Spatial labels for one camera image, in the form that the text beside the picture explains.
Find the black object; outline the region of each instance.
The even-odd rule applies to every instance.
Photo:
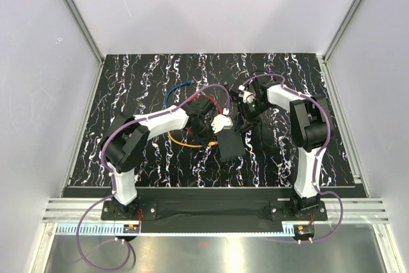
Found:
[[[156,220],[143,222],[141,230],[142,233],[282,231],[281,222],[271,221],[268,204],[267,199],[161,199]]]
[[[102,148],[115,130],[132,121],[132,116],[119,113],[108,131],[104,134],[100,148]],[[143,162],[141,155],[148,141],[149,129],[139,123],[129,126],[120,132],[108,145],[106,156],[118,173],[126,173]]]
[[[311,214],[314,214],[315,221],[327,221],[327,209],[325,208],[325,203],[320,201],[317,207],[311,208],[311,210],[306,212],[299,212],[294,214],[291,210],[291,200],[282,201],[275,200],[270,202],[270,212],[271,220],[275,222],[281,221],[306,221],[311,220]]]
[[[291,212],[294,216],[309,215],[320,205],[320,201],[321,196],[318,193],[310,198],[301,198],[293,188],[293,197],[291,198]]]
[[[207,146],[215,134],[211,126],[212,119],[206,118],[206,115],[215,109],[215,104],[209,98],[201,95],[194,101],[185,104],[182,109],[189,116],[187,126],[191,129],[195,141],[202,146]]]
[[[253,79],[251,86],[254,89],[254,101],[251,104],[248,104],[243,102],[243,97],[241,96],[242,91],[238,89],[244,82],[245,79],[239,77],[229,89],[231,98],[237,103],[238,117],[236,120],[235,131],[239,134],[252,130],[260,124],[259,115],[263,114],[263,112],[273,106],[268,102],[267,89],[273,85],[279,84],[278,82],[260,84],[257,79]]]
[[[104,198],[111,194],[110,187],[66,187],[62,198]],[[334,191],[341,198],[366,198],[365,188],[361,183],[355,187],[321,187],[321,191]],[[219,187],[217,189],[183,188],[169,189],[167,187],[138,187],[141,199],[277,199],[292,196],[289,187],[248,187],[232,189]],[[322,195],[322,199],[333,198]]]
[[[324,109],[331,127],[331,137],[334,134],[334,124],[328,110],[325,96],[311,97]],[[293,142],[311,152],[314,148],[321,147],[327,138],[327,124],[320,110],[309,100],[294,100],[289,103],[289,117],[291,120],[291,136]]]
[[[294,240],[308,241],[314,238],[315,227],[314,225],[294,225],[294,234]]]
[[[138,220],[139,209],[142,210],[142,221],[153,221],[157,215],[157,201],[151,199],[136,199],[131,204],[123,206],[115,198],[104,202],[101,213],[103,221]]]
[[[233,127],[231,129],[222,129],[217,135],[217,143],[222,162],[245,155],[242,137],[235,132]]]

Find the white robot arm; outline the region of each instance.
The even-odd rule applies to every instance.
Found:
[[[293,186],[293,211],[300,212],[317,207],[320,202],[318,183],[320,182],[321,162],[325,153],[325,149],[321,147],[327,138],[325,118],[328,118],[330,122],[331,134],[334,129],[325,97],[316,95],[311,98],[323,108],[326,116],[321,114],[321,111],[311,101],[296,95],[295,91],[278,82],[260,84],[254,78],[251,87],[254,93],[243,85],[233,86],[231,90],[232,96],[238,98],[243,122],[251,123],[260,114],[274,106],[290,113],[291,136],[298,147],[298,174]],[[314,173],[315,161],[318,171]]]
[[[106,157],[108,165],[113,170],[116,182],[116,191],[113,191],[115,200],[126,208],[127,205],[136,199],[137,191],[134,183],[134,169],[141,165],[144,159],[143,150],[149,139],[189,126],[197,141],[206,146],[216,133],[233,126],[231,119],[223,114],[218,114],[212,118],[211,123],[206,121],[205,116],[213,108],[215,106],[211,100],[201,97],[180,109],[173,105],[166,110],[136,115],[133,118],[124,114],[117,115],[103,137],[101,147],[104,146],[108,137],[115,130],[127,122],[137,120],[138,118],[149,118],[149,120],[140,121],[125,129],[107,147]],[[172,110],[175,111],[155,117],[155,115]]]

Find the white wall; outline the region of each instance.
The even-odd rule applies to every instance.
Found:
[[[373,196],[409,269],[409,1],[364,0],[329,65]]]
[[[352,0],[75,0],[102,52],[324,53]]]
[[[62,0],[0,0],[0,263],[27,272],[97,63]]]

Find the purple cable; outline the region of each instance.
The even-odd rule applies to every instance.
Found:
[[[93,254],[95,251],[97,251],[100,247],[102,247],[102,246],[104,246],[104,245],[106,245],[106,244],[108,244],[108,243],[111,243],[111,242],[117,242],[117,243],[119,243],[119,241],[117,241],[115,238],[112,238],[112,239],[109,239],[109,240],[106,240],[106,241],[103,241],[103,242],[99,243],[99,244],[98,244],[97,246],[95,246],[92,250],[90,250],[89,252],[84,253],[84,254],[85,254],[85,256],[89,256],[89,255]],[[133,248],[132,246],[130,246],[130,248],[132,249],[132,253],[135,254],[134,248]],[[64,257],[64,255],[63,255],[63,258],[64,258],[64,261],[66,261],[67,263],[72,264],[72,265],[84,260],[82,257],[80,257],[80,258],[78,258],[78,259],[76,259],[76,260],[67,260],[67,259]]]
[[[79,220],[79,222],[78,222],[78,226],[77,226],[77,231],[76,231],[76,233],[75,233],[75,239],[76,239],[76,241],[77,241],[77,248],[78,248],[78,252],[79,252],[81,258],[82,258],[90,267],[92,267],[92,268],[94,268],[94,269],[97,269],[97,270],[104,271],[104,272],[115,272],[115,271],[121,270],[121,269],[127,264],[128,260],[129,260],[129,258],[130,258],[130,252],[131,252],[132,246],[129,244],[129,242],[124,241],[124,243],[126,243],[126,245],[127,245],[127,247],[128,247],[128,255],[127,255],[127,257],[125,258],[125,261],[124,261],[119,267],[112,268],[112,269],[105,269],[105,268],[99,267],[98,265],[94,265],[92,262],[90,262],[90,261],[86,258],[86,255],[84,254],[84,252],[82,252],[81,245],[80,245],[80,243],[79,243],[79,230],[80,230],[80,227],[81,227],[81,224],[82,224],[83,220],[85,219],[86,215],[92,210],[92,208],[94,208],[95,206],[97,206],[99,203],[102,203],[102,202],[104,202],[104,201],[106,201],[106,200],[108,200],[108,199],[111,199],[112,197],[114,197],[113,194],[108,195],[108,196],[104,197],[103,199],[100,199],[99,201],[97,201],[95,204],[91,205],[91,206],[85,211],[85,213],[82,215],[82,217],[80,218],[80,220]]]
[[[287,91],[288,93],[294,94],[294,95],[299,96],[299,97],[301,97],[301,98],[307,99],[308,101],[312,102],[312,103],[318,108],[318,110],[320,110],[321,114],[324,116],[325,125],[327,126],[327,138],[326,138],[326,140],[325,140],[323,146],[317,151],[317,155],[320,155],[320,153],[321,153],[324,149],[327,148],[327,146],[328,146],[328,144],[329,144],[329,142],[330,142],[330,138],[331,138],[330,121],[329,121],[328,116],[327,116],[327,114],[325,113],[324,109],[322,108],[322,106],[320,106],[320,104],[317,103],[317,102],[316,102],[314,99],[312,99],[310,96],[305,95],[305,94],[300,94],[299,92],[297,92],[297,91],[295,91],[295,90],[292,90],[292,89],[287,88],[287,87],[284,85],[284,82],[286,81],[286,79],[285,79],[285,77],[282,76],[282,75],[277,75],[277,74],[261,74],[261,75],[256,75],[256,76],[254,76],[254,77],[252,77],[252,78],[250,78],[250,79],[247,79],[242,85],[243,85],[243,86],[246,86],[248,83],[250,83],[251,80],[253,80],[253,79],[255,79],[255,78],[258,78],[258,77],[262,77],[262,76],[265,76],[265,77],[280,77],[280,78],[282,78],[281,88],[282,88],[284,91]],[[329,233],[327,236],[325,236],[325,237],[323,237],[323,238],[319,238],[319,239],[314,240],[314,242],[322,242],[322,241],[324,241],[324,240],[326,240],[326,239],[332,237],[332,236],[334,235],[334,233],[335,233],[335,232],[339,229],[339,227],[341,226],[341,223],[342,223],[343,217],[344,217],[344,207],[343,207],[343,201],[341,200],[341,198],[339,197],[338,194],[336,194],[335,192],[332,192],[332,191],[321,192],[321,191],[319,190],[319,188],[317,188],[318,183],[315,182],[315,176],[316,176],[316,173],[317,173],[317,168],[318,168],[317,159],[315,159],[315,160],[314,160],[314,166],[313,166],[313,169],[314,169],[314,171],[313,171],[313,185],[314,185],[315,190],[317,191],[317,193],[318,193],[319,195],[331,194],[331,195],[335,196],[335,197],[338,199],[339,207],[340,207],[339,221],[338,221],[337,226],[334,228],[334,230],[333,230],[331,233]]]
[[[186,100],[185,100],[184,102],[182,102],[180,105],[176,106],[176,108],[172,109],[172,111],[163,111],[163,112],[159,112],[159,113],[157,113],[157,114],[154,114],[154,115],[152,115],[152,116],[147,116],[147,117],[145,117],[145,118],[138,118],[138,119],[136,119],[136,120],[132,120],[132,121],[130,121],[130,122],[128,122],[128,123],[122,125],[120,128],[118,128],[117,130],[115,130],[115,131],[108,137],[107,141],[104,143],[104,146],[103,146],[102,149],[101,149],[101,163],[102,163],[102,165],[103,165],[106,169],[109,170],[109,172],[110,172],[110,174],[111,174],[112,192],[113,192],[113,194],[111,194],[111,195],[109,195],[109,196],[107,196],[107,197],[105,197],[105,198],[103,198],[103,199],[100,199],[99,201],[97,201],[95,204],[91,205],[91,206],[85,211],[85,213],[82,215],[82,217],[81,217],[80,220],[79,220],[79,223],[78,223],[78,226],[77,226],[77,233],[75,234],[75,239],[76,239],[76,241],[77,241],[78,252],[79,252],[81,258],[82,258],[90,267],[93,267],[94,269],[101,270],[101,271],[104,271],[104,272],[115,272],[115,271],[118,271],[118,270],[122,269],[122,268],[127,264],[128,260],[129,260],[129,257],[130,257],[131,248],[132,248],[132,246],[131,246],[127,241],[125,241],[126,245],[128,246],[128,256],[127,256],[127,258],[125,259],[125,261],[124,261],[119,267],[116,267],[116,268],[113,268],[113,269],[105,269],[105,268],[102,268],[102,267],[98,267],[97,265],[94,265],[93,263],[91,263],[91,262],[86,258],[86,255],[84,254],[84,252],[82,252],[81,245],[80,245],[80,242],[79,242],[79,229],[80,229],[81,223],[82,223],[83,220],[85,219],[86,215],[92,210],[92,208],[94,208],[95,206],[97,206],[99,203],[102,203],[102,202],[104,202],[104,201],[106,201],[106,200],[108,200],[108,199],[113,198],[114,195],[115,195],[115,192],[116,192],[116,181],[115,181],[115,175],[114,175],[114,173],[113,173],[114,170],[109,167],[109,165],[108,165],[108,163],[107,163],[107,159],[106,159],[106,152],[107,152],[107,148],[108,148],[109,143],[111,143],[112,140],[113,140],[120,132],[124,131],[127,127],[132,126],[132,125],[134,125],[134,124],[136,124],[136,123],[139,123],[140,121],[146,121],[146,120],[149,120],[149,119],[152,119],[152,118],[158,118],[159,116],[163,116],[163,115],[166,115],[166,114],[175,112],[175,111],[177,111],[178,109],[182,108],[182,107],[183,107],[185,104],[187,104],[190,100],[192,100],[197,94],[200,94],[200,93],[203,92],[204,90],[206,90],[206,89],[208,89],[208,88],[212,88],[212,87],[222,88],[222,89],[224,90],[224,92],[225,92],[226,95],[227,95],[226,109],[229,110],[231,98],[230,98],[230,95],[229,95],[228,90],[227,90],[225,87],[223,87],[222,85],[220,85],[220,84],[209,84],[208,86],[205,86],[204,88],[202,88],[202,89],[200,89],[199,91],[197,91],[197,92],[195,92],[194,94],[192,94],[188,99],[186,99]]]

